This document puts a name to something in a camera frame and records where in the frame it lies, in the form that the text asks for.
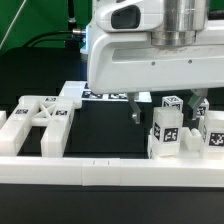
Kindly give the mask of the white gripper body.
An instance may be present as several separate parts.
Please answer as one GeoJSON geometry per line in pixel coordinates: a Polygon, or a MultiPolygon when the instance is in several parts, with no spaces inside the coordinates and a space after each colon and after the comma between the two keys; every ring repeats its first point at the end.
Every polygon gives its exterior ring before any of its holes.
{"type": "Polygon", "coordinates": [[[209,0],[94,0],[87,41],[95,93],[224,86],[224,15],[209,0]]]}

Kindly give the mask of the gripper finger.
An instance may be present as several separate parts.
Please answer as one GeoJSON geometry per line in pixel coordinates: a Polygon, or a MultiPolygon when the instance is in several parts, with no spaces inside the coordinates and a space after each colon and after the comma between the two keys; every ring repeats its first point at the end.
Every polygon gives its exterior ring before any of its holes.
{"type": "Polygon", "coordinates": [[[132,118],[135,121],[136,124],[139,124],[141,121],[141,110],[137,103],[135,102],[135,94],[134,93],[128,93],[127,94],[128,102],[133,110],[132,118]]]}
{"type": "Polygon", "coordinates": [[[188,106],[190,108],[190,118],[192,120],[196,119],[197,116],[197,108],[201,105],[202,101],[208,95],[207,88],[200,88],[200,89],[192,89],[192,96],[188,102],[188,106]]]}

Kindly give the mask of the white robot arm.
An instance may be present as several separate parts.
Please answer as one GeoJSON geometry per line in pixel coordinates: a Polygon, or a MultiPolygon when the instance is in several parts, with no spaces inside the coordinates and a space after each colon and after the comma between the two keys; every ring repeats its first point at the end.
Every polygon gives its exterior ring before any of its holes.
{"type": "Polygon", "coordinates": [[[92,0],[88,87],[96,94],[191,90],[193,112],[224,87],[224,20],[209,0],[92,0]]]}

